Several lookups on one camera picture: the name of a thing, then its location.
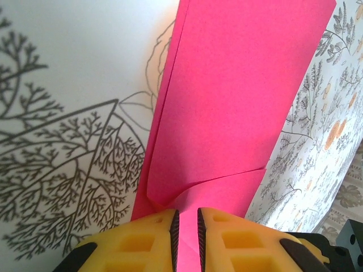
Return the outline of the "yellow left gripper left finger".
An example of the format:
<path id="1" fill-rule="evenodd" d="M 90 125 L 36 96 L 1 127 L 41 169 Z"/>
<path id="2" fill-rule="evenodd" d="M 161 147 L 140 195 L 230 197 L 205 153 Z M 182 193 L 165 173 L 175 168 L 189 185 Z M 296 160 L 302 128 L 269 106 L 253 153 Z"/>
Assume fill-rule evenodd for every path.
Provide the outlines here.
<path id="1" fill-rule="evenodd" d="M 179 211 L 151 214 L 81 241 L 56 271 L 176 271 Z"/>

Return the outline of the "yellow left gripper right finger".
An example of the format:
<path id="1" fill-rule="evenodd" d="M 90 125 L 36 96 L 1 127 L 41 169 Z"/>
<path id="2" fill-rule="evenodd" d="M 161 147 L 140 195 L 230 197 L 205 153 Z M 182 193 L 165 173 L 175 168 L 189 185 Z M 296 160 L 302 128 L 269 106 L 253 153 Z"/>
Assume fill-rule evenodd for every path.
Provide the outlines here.
<path id="1" fill-rule="evenodd" d="M 344 249 L 212 208 L 197 211 L 201 271 L 344 271 Z"/>

